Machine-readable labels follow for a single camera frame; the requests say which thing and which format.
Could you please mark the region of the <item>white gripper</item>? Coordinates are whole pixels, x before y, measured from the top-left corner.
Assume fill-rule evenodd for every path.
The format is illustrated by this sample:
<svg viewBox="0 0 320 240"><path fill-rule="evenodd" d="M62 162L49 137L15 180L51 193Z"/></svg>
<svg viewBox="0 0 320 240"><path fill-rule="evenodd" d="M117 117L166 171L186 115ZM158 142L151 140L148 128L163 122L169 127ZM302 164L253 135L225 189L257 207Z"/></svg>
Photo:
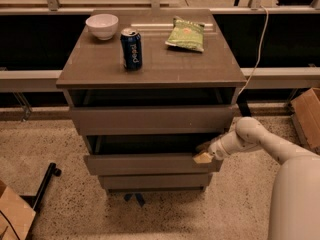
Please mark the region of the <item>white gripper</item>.
<svg viewBox="0 0 320 240"><path fill-rule="evenodd" d="M222 161L231 156L231 153L223 145L221 138L214 138L211 142L206 141L196 147L197 152L201 152L193 157L197 164L209 164L215 160Z"/></svg>

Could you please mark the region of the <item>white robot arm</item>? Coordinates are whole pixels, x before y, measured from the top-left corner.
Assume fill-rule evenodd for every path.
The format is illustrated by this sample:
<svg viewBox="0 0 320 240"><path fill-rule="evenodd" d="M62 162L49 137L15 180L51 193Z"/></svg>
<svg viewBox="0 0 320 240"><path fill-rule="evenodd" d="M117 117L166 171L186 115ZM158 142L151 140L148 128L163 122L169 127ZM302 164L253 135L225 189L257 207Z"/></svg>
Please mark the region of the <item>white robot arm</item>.
<svg viewBox="0 0 320 240"><path fill-rule="evenodd" d="M234 129L198 147L198 164L263 149L280 164L269 213L268 240L320 240L320 156L243 117Z"/></svg>

